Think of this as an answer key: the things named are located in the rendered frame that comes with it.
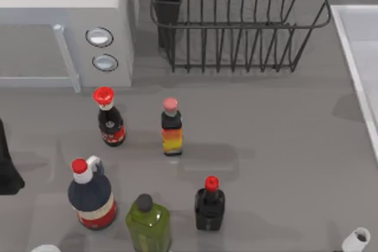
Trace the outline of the pink capped orange label bottle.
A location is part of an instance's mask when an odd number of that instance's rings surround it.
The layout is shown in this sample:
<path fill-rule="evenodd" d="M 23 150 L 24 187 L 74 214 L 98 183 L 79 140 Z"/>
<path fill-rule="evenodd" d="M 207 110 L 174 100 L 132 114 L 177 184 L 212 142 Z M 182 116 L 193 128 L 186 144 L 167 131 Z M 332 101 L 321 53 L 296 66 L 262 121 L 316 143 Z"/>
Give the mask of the pink capped orange label bottle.
<path fill-rule="evenodd" d="M 168 97 L 163 101 L 161 113 L 162 149 L 167 156 L 181 155 L 183 152 L 183 124 L 178 101 Z"/>

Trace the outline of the dark bottle with red spout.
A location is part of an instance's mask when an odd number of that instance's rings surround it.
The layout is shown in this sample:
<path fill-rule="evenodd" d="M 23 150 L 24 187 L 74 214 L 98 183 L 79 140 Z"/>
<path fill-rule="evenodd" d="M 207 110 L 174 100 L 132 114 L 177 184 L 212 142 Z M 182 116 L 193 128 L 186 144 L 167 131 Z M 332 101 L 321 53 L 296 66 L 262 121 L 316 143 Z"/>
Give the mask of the dark bottle with red spout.
<path fill-rule="evenodd" d="M 123 117 L 114 105 L 115 93 L 111 87 L 98 87 L 93 92 L 93 99 L 99 105 L 97 121 L 105 144 L 117 147 L 123 144 L 126 130 Z"/>

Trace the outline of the small microwave knob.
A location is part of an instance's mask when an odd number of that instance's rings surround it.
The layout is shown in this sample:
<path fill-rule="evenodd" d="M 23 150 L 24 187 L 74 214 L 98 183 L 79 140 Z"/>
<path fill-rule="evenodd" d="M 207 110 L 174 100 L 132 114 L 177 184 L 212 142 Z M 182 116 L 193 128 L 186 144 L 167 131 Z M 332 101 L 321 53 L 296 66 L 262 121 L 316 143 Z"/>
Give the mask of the small microwave knob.
<path fill-rule="evenodd" d="M 102 54 L 92 58 L 92 65 L 101 72 L 112 72 L 118 68 L 118 60 L 110 54 Z"/>

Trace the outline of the black square bottle red cap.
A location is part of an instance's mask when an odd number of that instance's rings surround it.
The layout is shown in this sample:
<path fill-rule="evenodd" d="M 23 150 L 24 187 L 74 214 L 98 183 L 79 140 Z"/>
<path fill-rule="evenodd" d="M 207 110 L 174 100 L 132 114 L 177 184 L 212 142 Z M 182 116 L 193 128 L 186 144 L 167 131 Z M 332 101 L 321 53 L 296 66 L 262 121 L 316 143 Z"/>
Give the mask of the black square bottle red cap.
<path fill-rule="evenodd" d="M 225 212 L 225 194 L 216 176 L 208 176 L 195 195 L 195 225 L 198 230 L 219 231 Z"/>

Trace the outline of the large microwave knob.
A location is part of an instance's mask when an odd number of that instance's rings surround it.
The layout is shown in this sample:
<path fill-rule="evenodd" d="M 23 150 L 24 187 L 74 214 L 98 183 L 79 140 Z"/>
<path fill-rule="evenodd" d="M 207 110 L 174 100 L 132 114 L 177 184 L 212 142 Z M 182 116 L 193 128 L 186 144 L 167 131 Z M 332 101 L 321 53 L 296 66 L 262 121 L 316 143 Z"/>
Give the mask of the large microwave knob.
<path fill-rule="evenodd" d="M 99 48 L 105 48 L 113 43 L 113 34 L 106 28 L 96 27 L 87 30 L 85 38 L 89 44 Z"/>

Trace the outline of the green bottle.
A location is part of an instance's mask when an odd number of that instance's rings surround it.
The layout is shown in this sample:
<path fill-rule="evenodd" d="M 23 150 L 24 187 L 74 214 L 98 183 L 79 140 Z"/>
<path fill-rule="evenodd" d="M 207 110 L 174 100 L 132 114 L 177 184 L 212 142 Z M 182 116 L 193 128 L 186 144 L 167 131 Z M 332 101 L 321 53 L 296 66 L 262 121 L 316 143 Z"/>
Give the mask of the green bottle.
<path fill-rule="evenodd" d="M 154 203 L 149 194 L 140 194 L 125 218 L 136 252 L 169 252 L 171 247 L 170 212 Z"/>

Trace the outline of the microwave oven door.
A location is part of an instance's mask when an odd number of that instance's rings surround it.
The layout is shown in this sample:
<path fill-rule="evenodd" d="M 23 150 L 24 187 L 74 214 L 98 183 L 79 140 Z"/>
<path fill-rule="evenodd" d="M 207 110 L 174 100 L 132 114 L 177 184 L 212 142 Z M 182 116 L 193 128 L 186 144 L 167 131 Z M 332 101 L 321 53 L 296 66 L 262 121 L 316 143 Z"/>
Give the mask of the microwave oven door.
<path fill-rule="evenodd" d="M 18 87 L 73 88 L 53 25 L 0 24 L 0 88 Z"/>

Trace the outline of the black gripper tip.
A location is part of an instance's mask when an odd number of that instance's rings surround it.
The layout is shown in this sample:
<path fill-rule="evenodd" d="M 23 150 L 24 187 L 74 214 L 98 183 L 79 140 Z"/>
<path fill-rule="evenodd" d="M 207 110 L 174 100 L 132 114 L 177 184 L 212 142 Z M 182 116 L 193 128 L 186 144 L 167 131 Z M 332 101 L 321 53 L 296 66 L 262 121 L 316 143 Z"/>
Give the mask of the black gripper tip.
<path fill-rule="evenodd" d="M 0 118 L 0 195 L 16 195 L 25 187 L 25 182 L 9 153 L 4 124 Z"/>

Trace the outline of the white round object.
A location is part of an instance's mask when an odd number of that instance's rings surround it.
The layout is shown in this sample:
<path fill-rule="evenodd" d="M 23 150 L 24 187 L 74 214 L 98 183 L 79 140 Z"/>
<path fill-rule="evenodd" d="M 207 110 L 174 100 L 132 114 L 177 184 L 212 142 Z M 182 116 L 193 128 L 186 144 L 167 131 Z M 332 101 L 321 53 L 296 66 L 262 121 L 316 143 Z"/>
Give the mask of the white round object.
<path fill-rule="evenodd" d="M 62 252 L 62 251 L 55 245 L 42 244 L 33 248 L 30 252 Z"/>

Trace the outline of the white cup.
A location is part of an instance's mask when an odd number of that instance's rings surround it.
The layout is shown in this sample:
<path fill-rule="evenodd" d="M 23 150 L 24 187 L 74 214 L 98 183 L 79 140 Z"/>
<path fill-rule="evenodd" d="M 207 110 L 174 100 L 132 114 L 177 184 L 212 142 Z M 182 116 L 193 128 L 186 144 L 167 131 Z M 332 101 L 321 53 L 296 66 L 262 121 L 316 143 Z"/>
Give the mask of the white cup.
<path fill-rule="evenodd" d="M 343 241 L 341 248 L 343 252 L 363 252 L 370 241 L 370 232 L 364 227 L 356 228 Z"/>

